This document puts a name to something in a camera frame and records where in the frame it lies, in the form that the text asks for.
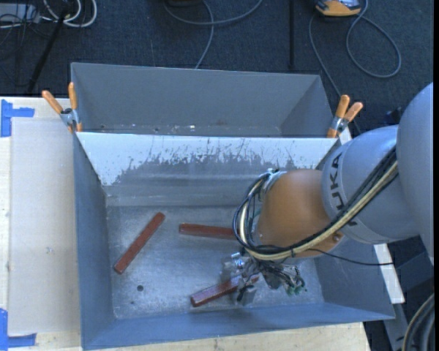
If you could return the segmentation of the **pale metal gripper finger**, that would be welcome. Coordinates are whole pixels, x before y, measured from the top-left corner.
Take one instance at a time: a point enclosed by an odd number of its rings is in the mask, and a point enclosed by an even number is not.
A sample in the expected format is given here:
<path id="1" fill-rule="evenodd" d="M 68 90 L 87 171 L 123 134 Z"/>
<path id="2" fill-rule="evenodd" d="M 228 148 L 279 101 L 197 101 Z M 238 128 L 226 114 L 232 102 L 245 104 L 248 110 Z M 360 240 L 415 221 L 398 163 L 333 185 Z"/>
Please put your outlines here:
<path id="1" fill-rule="evenodd" d="M 220 272 L 220 281 L 221 282 L 242 282 L 243 276 L 242 273 L 244 271 L 244 260 L 242 258 L 239 259 L 223 259 L 222 260 L 222 269 Z"/>
<path id="2" fill-rule="evenodd" d="M 257 288 L 255 285 L 247 285 L 238 289 L 236 303 L 240 305 L 250 305 L 255 298 Z"/>

